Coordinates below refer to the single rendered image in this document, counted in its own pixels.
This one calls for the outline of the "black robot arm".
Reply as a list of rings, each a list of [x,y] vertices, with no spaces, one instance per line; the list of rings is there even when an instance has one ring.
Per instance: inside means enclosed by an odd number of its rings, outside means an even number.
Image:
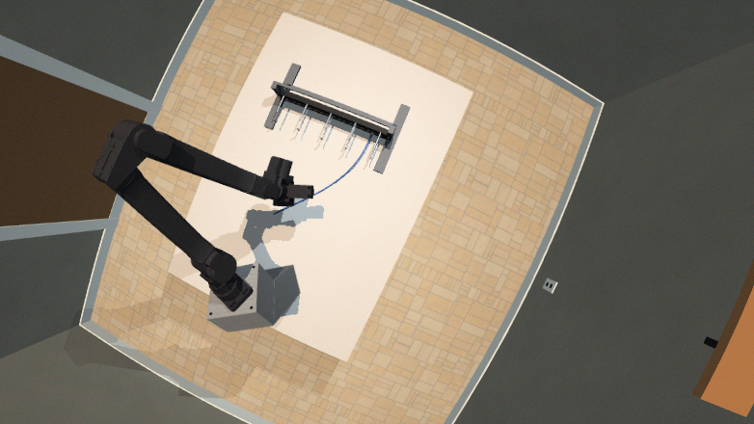
[[[144,178],[137,167],[146,158],[260,199],[313,199],[313,185],[297,185],[288,180],[293,162],[280,157],[271,157],[263,177],[156,131],[145,123],[124,119],[109,133],[92,175],[100,182],[106,182],[185,252],[191,258],[192,266],[201,272],[200,277],[208,282],[211,291],[234,312],[254,292],[235,273],[236,259],[204,239]]]

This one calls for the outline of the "grey patch panel rack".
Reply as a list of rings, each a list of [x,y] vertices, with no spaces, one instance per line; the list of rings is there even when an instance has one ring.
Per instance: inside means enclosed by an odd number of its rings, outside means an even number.
[[[385,139],[386,141],[384,143],[382,151],[381,151],[381,153],[379,155],[379,158],[378,158],[378,160],[376,162],[376,165],[374,167],[374,171],[383,173],[384,170],[385,170],[385,167],[386,167],[386,165],[387,165],[387,163],[388,163],[388,161],[390,159],[390,155],[392,153],[394,145],[395,145],[395,143],[397,141],[399,133],[400,133],[400,131],[402,129],[402,126],[403,126],[403,124],[405,122],[405,119],[407,118],[407,115],[408,115],[411,107],[409,107],[409,106],[404,105],[404,104],[401,103],[400,108],[399,108],[399,110],[397,112],[397,115],[396,115],[396,117],[394,119],[394,122],[391,123],[391,122],[386,121],[384,119],[380,119],[380,118],[377,118],[375,116],[372,116],[372,115],[370,115],[370,114],[368,114],[366,112],[363,112],[361,110],[355,109],[355,108],[350,107],[348,105],[345,105],[345,104],[342,104],[342,103],[337,102],[335,100],[332,100],[332,99],[330,99],[328,97],[322,96],[322,95],[317,94],[317,93],[312,93],[310,91],[307,91],[307,90],[301,89],[299,87],[293,86],[293,83],[295,81],[295,78],[296,78],[296,76],[297,76],[300,68],[301,68],[300,65],[292,63],[291,67],[290,67],[290,69],[288,71],[288,73],[286,74],[286,76],[285,76],[285,78],[283,80],[283,83],[280,83],[280,82],[277,82],[277,81],[273,81],[271,89],[277,94],[277,97],[276,97],[276,99],[275,99],[275,101],[273,103],[273,106],[272,106],[272,108],[271,108],[271,110],[269,112],[269,115],[268,115],[268,117],[266,119],[266,122],[264,123],[263,126],[271,128],[271,129],[274,128],[274,125],[275,125],[276,122],[278,122],[278,119],[279,119],[279,117],[281,115],[281,112],[283,110],[283,107],[284,107],[284,104],[285,104],[286,101],[291,102],[291,103],[296,104],[296,105],[299,105],[299,106],[304,107],[304,108],[306,106],[303,114],[305,113],[306,109],[308,109],[308,110],[307,110],[307,112],[306,112],[306,114],[304,116],[304,119],[303,119],[303,121],[301,123],[300,128],[299,129],[296,128],[298,131],[300,131],[300,129],[302,127],[302,124],[303,124],[303,122],[304,122],[304,120],[306,118],[306,115],[307,115],[308,111],[312,110],[312,111],[314,111],[316,113],[319,113],[319,114],[322,114],[324,116],[329,117],[323,130],[325,130],[325,128],[327,126],[327,123],[328,123],[329,119],[331,118],[330,121],[329,121],[329,124],[328,124],[328,126],[326,128],[326,131],[325,131],[325,133],[323,135],[323,137],[322,138],[320,137],[321,140],[324,139],[324,136],[325,136],[325,134],[327,132],[327,129],[328,129],[328,127],[329,127],[330,122],[331,122],[332,119],[336,119],[336,120],[339,120],[341,122],[344,122],[346,124],[349,124],[349,125],[353,126],[353,129],[352,129],[352,131],[350,133],[350,136],[348,138],[348,140],[349,139],[350,140],[349,140],[347,146],[344,147],[345,149],[347,149],[347,147],[348,147],[348,145],[349,145],[349,143],[351,141],[351,138],[352,138],[352,136],[354,134],[354,131],[355,131],[356,127],[359,128],[359,129],[361,129],[361,130],[363,130],[363,131],[366,131],[366,132],[370,133],[369,139],[371,139],[371,137],[373,135],[378,136],[378,139],[377,139],[377,141],[375,143],[374,148],[376,148],[376,146],[377,146],[380,138]],[[382,124],[382,125],[388,127],[389,129],[386,129],[384,127],[381,127],[379,125],[376,125],[374,123],[366,121],[364,119],[357,118],[357,117],[352,116],[350,114],[344,113],[344,112],[342,112],[342,111],[340,111],[338,109],[332,108],[330,106],[327,106],[325,104],[319,103],[317,101],[314,101],[314,100],[308,99],[306,97],[300,96],[299,94],[291,93],[290,90],[292,90],[292,91],[294,91],[296,93],[301,93],[303,95],[312,97],[312,98],[320,100],[322,102],[328,103],[330,105],[338,107],[338,108],[340,108],[342,110],[345,110],[347,112],[353,113],[353,114],[358,115],[360,117],[363,117],[365,119],[372,120],[374,122],[377,122],[379,124]],[[281,99],[280,97],[282,97],[283,99]],[[324,97],[324,98],[322,98],[322,97]],[[301,119],[303,117],[303,114],[302,114],[302,116],[300,118],[300,121],[301,121]],[[396,129],[395,129],[395,127],[396,127]],[[394,130],[395,130],[395,132],[394,132]],[[394,132],[394,134],[393,134],[393,132]],[[393,134],[393,136],[392,136],[392,134]],[[372,154],[369,157],[369,159],[371,159],[371,157],[373,155],[373,152],[375,150],[374,148],[373,148]]]

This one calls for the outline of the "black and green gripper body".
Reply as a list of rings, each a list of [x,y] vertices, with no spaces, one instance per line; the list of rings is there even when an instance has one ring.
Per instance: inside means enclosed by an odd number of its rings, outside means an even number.
[[[294,178],[294,176],[293,176],[293,175],[290,175],[290,176],[289,176],[289,178],[288,178],[288,180],[291,180],[291,181],[293,181],[293,178]],[[283,184],[284,184],[284,183],[283,183]],[[284,185],[285,185],[285,184],[284,184]],[[286,185],[285,185],[285,187],[286,187]],[[286,187],[286,194],[287,194],[287,187]],[[286,196],[286,194],[285,194],[285,196]],[[283,199],[285,198],[285,196],[283,197]],[[273,199],[273,205],[274,205],[274,206],[285,206],[285,207],[291,207],[291,206],[293,206],[293,205],[294,205],[294,199],[293,199],[293,201],[278,201],[278,199]]]

